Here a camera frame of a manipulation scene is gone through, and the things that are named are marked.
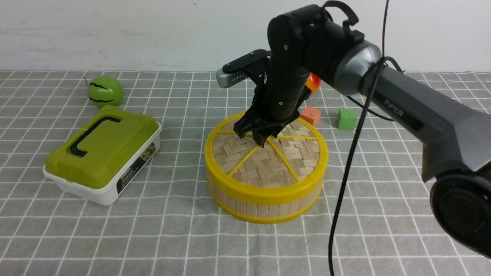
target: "white wall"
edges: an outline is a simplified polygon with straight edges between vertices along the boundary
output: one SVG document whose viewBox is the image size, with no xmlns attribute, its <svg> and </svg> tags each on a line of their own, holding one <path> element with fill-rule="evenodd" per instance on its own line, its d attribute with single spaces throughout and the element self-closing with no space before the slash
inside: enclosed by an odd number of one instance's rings
<svg viewBox="0 0 491 276">
<path fill-rule="evenodd" d="M 381 45 L 385 0 L 345 2 Z M 269 20 L 311 3 L 323 2 L 0 0 L 0 69 L 215 71 L 268 48 Z M 409 71 L 491 71 L 490 11 L 489 0 L 391 0 L 386 54 Z"/>
</svg>

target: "green ball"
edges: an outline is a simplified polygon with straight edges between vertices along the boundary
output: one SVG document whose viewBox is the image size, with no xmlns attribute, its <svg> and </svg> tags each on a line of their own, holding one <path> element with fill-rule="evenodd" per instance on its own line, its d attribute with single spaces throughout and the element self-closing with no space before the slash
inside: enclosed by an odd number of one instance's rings
<svg viewBox="0 0 491 276">
<path fill-rule="evenodd" d="M 123 87 L 117 79 L 110 76 L 100 76 L 88 86 L 90 101 L 97 107 L 118 106 L 123 100 Z"/>
</svg>

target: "bamboo steamer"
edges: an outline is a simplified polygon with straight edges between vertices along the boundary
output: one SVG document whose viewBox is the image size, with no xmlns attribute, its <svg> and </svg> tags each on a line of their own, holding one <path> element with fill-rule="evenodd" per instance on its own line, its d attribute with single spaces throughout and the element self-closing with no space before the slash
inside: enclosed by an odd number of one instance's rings
<svg viewBox="0 0 491 276">
<path fill-rule="evenodd" d="M 322 191 L 328 149 L 321 134 L 299 118 L 259 147 L 220 122 L 205 143 L 206 177 L 215 202 L 238 219 L 278 223 L 305 213 Z"/>
</svg>

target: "orange ball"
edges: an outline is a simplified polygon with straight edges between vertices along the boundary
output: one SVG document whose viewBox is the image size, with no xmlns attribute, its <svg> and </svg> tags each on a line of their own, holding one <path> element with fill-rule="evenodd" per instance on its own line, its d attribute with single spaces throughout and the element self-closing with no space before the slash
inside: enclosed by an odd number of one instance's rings
<svg viewBox="0 0 491 276">
<path fill-rule="evenodd" d="M 308 77 L 305 86 L 307 86 L 308 89 L 310 89 L 310 91 L 314 93 L 321 86 L 321 79 L 316 75 L 310 73 L 310 76 Z"/>
</svg>

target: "gray checkered tablecloth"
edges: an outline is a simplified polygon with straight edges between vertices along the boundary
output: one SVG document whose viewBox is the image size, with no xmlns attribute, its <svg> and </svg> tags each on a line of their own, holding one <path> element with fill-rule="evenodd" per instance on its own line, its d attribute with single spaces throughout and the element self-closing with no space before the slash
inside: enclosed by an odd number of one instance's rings
<svg viewBox="0 0 491 276">
<path fill-rule="evenodd" d="M 121 108 L 163 125 L 160 151 L 106 207 L 63 193 L 42 172 L 46 156 L 98 111 L 82 77 L 101 74 L 125 88 Z M 409 75 L 491 111 L 489 73 Z M 212 72 L 0 71 L 0 274 L 327 275 L 330 221 L 353 138 L 335 121 L 339 108 L 356 106 L 326 85 L 312 95 L 307 103 L 321 109 L 329 147 L 324 191 L 302 217 L 257 225 L 213 202 L 203 158 L 207 134 L 248 107 L 253 88 L 247 81 L 220 89 Z M 489 260 L 436 223 L 421 157 L 421 143 L 400 125 L 366 120 L 336 230 L 337 275 L 490 275 Z"/>
</svg>

